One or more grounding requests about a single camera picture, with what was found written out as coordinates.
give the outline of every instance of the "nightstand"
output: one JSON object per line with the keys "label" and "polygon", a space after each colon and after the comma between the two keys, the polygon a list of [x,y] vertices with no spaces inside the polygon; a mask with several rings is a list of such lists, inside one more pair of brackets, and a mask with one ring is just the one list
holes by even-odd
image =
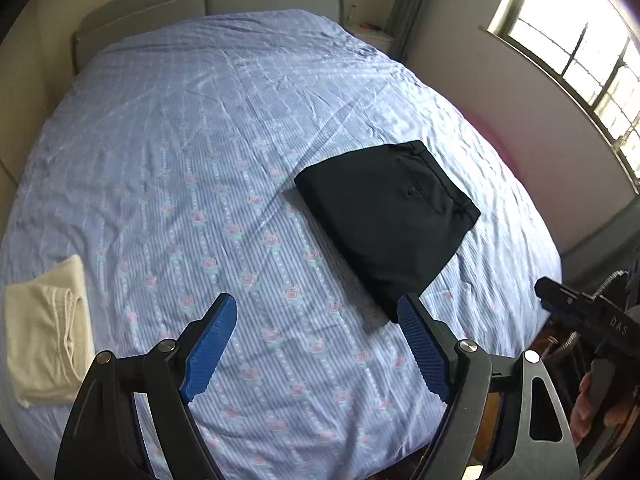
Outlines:
{"label": "nightstand", "polygon": [[391,52],[391,47],[394,44],[395,39],[385,34],[381,30],[372,30],[371,28],[363,28],[359,25],[351,25],[346,27],[346,30],[353,34],[359,40],[364,41],[365,43],[369,43],[371,46],[374,46],[380,52],[384,52],[385,54],[389,54]]}

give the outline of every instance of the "human hand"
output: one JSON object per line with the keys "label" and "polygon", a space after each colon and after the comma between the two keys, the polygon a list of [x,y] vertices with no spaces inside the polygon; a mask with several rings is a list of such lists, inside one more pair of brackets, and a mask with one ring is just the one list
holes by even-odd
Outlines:
{"label": "human hand", "polygon": [[[574,408],[571,411],[569,429],[571,430],[571,435],[574,438],[575,447],[578,447],[582,440],[591,431],[591,422],[595,415],[589,398],[589,389],[591,388],[592,381],[593,377],[591,372],[586,373],[580,382],[580,394],[578,395]],[[619,403],[612,406],[607,413],[605,413],[604,425],[612,427],[623,424],[633,406],[633,399],[626,398],[621,400]]]}

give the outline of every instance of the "beige folded clothing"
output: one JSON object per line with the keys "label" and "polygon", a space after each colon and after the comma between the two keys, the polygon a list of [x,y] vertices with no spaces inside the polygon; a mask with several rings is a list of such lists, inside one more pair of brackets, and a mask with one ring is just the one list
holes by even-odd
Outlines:
{"label": "beige folded clothing", "polygon": [[6,359],[15,396],[33,404],[73,402],[94,360],[94,336],[82,260],[4,292]]}

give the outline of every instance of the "bed sheet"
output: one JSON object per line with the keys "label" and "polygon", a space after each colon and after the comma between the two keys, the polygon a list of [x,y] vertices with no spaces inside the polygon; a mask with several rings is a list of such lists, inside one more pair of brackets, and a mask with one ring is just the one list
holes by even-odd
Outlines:
{"label": "bed sheet", "polygon": [[[97,351],[147,352],[220,292],[238,325],[191,405],[229,479],[363,479],[427,443],[443,404],[297,194],[306,166],[420,139],[481,217],[422,295],[458,337],[524,350],[558,252],[495,150],[433,89],[328,19],[208,16],[98,54],[31,153],[0,285],[80,254]],[[4,328],[0,330],[4,339]],[[2,397],[52,476],[68,406]],[[140,421],[169,478],[148,405]]]}

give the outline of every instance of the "screw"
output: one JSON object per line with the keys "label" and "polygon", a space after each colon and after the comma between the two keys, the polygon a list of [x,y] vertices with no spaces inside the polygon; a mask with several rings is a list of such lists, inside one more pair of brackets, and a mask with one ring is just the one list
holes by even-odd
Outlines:
{"label": "screw", "polygon": [[540,356],[538,355],[537,352],[534,352],[533,350],[527,350],[526,352],[524,352],[524,358],[533,364],[540,361]]}
{"label": "screw", "polygon": [[478,345],[474,341],[471,341],[471,339],[463,339],[460,341],[460,348],[462,348],[463,352],[471,353],[478,350]]}
{"label": "screw", "polygon": [[111,352],[109,352],[108,350],[105,350],[104,352],[100,352],[95,357],[95,360],[99,365],[105,365],[109,361],[111,361]]}
{"label": "screw", "polygon": [[175,348],[175,341],[173,339],[162,339],[158,343],[158,350],[161,352],[170,352]]}

